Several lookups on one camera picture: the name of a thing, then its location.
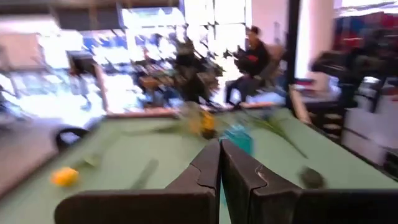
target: black jacket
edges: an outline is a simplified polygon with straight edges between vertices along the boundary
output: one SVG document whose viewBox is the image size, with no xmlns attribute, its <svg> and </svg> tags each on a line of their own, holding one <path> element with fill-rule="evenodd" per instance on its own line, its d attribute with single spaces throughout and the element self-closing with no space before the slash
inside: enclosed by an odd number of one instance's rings
<svg viewBox="0 0 398 224">
<path fill-rule="evenodd" d="M 244 57 L 239 59 L 238 68 L 253 77 L 268 65 L 270 57 L 264 43 L 259 42 L 256 48 L 248 49 Z"/>
</svg>

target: man in black jacket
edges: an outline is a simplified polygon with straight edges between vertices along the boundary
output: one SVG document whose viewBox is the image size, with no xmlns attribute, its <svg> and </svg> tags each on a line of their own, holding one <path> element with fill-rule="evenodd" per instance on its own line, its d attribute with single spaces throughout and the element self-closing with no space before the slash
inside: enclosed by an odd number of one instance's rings
<svg viewBox="0 0 398 224">
<path fill-rule="evenodd" d="M 252 26 L 248 30 L 249 48 L 242 57 L 235 61 L 235 64 L 244 75 L 227 86 L 226 102 L 229 104 L 233 105 L 231 102 L 231 92 L 233 89 L 240 91 L 241 102 L 246 101 L 252 79 L 254 76 L 260 74 L 269 63 L 270 55 L 264 43 L 259 39 L 259 33 L 260 30 L 256 26 Z"/>
</svg>

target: yellow ball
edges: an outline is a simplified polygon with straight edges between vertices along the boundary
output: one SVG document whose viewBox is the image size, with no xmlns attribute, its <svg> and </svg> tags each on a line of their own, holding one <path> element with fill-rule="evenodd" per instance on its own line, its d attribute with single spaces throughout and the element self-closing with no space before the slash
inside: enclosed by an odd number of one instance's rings
<svg viewBox="0 0 398 224">
<path fill-rule="evenodd" d="M 79 178 L 79 172 L 70 168 L 64 167 L 58 171 L 55 171 L 52 175 L 53 184 L 61 187 L 68 187 L 77 182 Z"/>
<path fill-rule="evenodd" d="M 202 129 L 214 130 L 215 121 L 214 116 L 209 112 L 203 112 L 203 119 L 201 124 Z"/>
</svg>

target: black ball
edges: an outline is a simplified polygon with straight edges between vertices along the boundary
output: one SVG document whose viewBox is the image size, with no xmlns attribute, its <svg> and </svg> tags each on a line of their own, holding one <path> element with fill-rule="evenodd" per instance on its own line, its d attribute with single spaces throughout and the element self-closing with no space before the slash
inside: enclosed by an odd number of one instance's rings
<svg viewBox="0 0 398 224">
<path fill-rule="evenodd" d="M 204 137 L 207 140 L 213 139 L 217 136 L 217 131 L 216 130 L 209 130 L 205 129 L 201 132 L 202 137 Z"/>
<path fill-rule="evenodd" d="M 306 189 L 324 189 L 326 187 L 323 176 L 309 167 L 305 167 L 300 172 L 300 180 Z"/>
</svg>

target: green felt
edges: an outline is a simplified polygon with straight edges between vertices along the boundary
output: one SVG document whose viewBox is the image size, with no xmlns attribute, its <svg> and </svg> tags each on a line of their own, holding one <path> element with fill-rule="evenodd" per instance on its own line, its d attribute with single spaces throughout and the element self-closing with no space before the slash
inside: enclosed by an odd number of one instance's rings
<svg viewBox="0 0 398 224">
<path fill-rule="evenodd" d="M 278 114 L 291 139 L 307 154 L 304 159 L 282 138 L 263 129 L 250 130 L 255 148 L 252 156 L 265 166 L 300 185 L 298 172 L 309 166 L 321 173 L 331 188 L 396 188 L 398 184 L 332 143 L 286 111 Z M 233 122 L 226 114 L 220 119 Z M 174 180 L 205 146 L 204 139 L 178 134 L 135 136 L 138 130 L 166 126 L 171 119 L 109 119 L 60 158 L 46 166 L 14 194 L 0 202 L 1 224 L 52 224 L 53 211 L 65 197 L 82 190 L 162 189 Z M 101 165 L 80 171 L 76 186 L 52 185 L 51 173 L 71 166 L 93 152 L 106 150 Z M 220 223 L 229 223 L 228 209 L 221 202 Z"/>
</svg>

